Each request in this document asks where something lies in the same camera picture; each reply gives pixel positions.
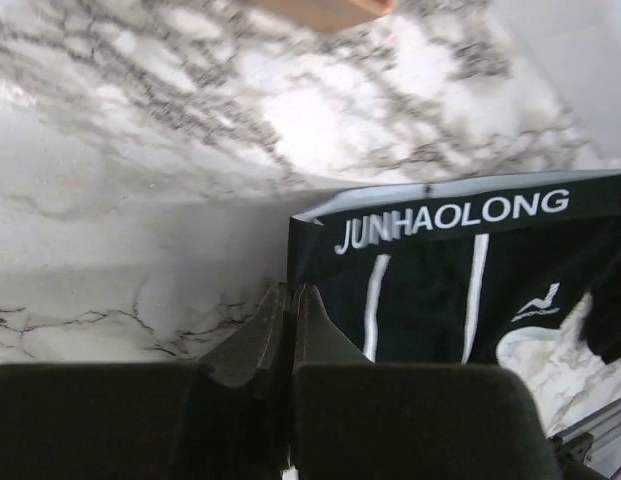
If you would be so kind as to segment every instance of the marble countertop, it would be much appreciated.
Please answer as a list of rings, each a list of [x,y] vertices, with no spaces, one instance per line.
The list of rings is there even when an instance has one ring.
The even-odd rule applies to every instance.
[[[201,355],[336,187],[620,166],[487,0],[334,36],[239,1],[0,0],[0,362]],[[578,320],[503,358],[549,433],[621,395]]]

